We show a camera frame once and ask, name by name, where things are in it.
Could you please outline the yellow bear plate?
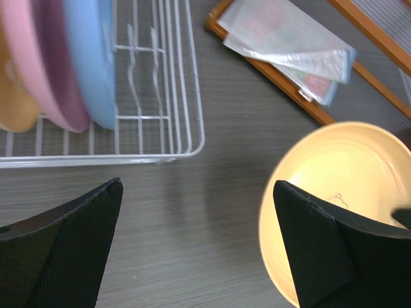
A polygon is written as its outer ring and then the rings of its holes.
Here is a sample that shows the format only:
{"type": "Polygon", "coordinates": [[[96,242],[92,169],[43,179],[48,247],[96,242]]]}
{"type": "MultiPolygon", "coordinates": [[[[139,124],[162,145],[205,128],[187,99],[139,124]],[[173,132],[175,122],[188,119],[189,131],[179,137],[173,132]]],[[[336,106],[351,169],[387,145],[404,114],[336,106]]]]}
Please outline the yellow bear plate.
{"type": "Polygon", "coordinates": [[[394,209],[410,208],[410,150],[396,136],[361,122],[330,124],[305,136],[276,166],[259,213],[265,268],[295,307],[301,306],[274,205],[278,180],[355,214],[407,229],[391,216],[394,209]]]}

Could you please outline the blue plate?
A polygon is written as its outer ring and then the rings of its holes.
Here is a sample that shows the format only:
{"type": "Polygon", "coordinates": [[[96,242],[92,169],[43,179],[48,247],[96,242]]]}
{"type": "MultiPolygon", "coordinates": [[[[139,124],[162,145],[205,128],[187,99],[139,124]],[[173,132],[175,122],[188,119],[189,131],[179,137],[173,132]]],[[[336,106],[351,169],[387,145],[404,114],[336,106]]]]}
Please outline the blue plate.
{"type": "Polygon", "coordinates": [[[115,58],[111,1],[64,1],[66,35],[74,72],[92,120],[116,126],[115,58]]]}

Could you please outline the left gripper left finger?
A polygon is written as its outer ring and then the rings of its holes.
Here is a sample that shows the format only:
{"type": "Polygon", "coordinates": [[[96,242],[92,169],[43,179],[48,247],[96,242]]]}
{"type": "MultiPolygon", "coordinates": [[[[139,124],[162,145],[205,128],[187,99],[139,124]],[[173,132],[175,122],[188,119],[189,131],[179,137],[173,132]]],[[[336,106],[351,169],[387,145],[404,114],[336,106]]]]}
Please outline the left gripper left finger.
{"type": "Polygon", "coordinates": [[[1,227],[1,307],[95,307],[123,184],[1,227]]]}

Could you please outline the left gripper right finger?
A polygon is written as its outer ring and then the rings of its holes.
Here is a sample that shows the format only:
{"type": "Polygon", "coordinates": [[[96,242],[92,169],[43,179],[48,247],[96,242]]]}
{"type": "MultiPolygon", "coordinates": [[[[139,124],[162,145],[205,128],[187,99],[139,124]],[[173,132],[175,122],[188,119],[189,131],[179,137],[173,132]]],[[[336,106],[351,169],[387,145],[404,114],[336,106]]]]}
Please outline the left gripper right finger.
{"type": "Polygon", "coordinates": [[[301,307],[410,307],[410,231],[278,180],[275,211],[301,307]]]}

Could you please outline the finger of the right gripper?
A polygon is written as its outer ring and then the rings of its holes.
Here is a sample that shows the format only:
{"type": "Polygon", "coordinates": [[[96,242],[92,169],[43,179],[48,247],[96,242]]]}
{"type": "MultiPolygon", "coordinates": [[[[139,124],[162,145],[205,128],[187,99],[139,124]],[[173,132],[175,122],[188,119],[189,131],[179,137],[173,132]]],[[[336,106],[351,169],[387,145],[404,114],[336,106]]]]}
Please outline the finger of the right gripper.
{"type": "Polygon", "coordinates": [[[391,216],[405,228],[411,229],[411,208],[394,209],[391,216]]]}

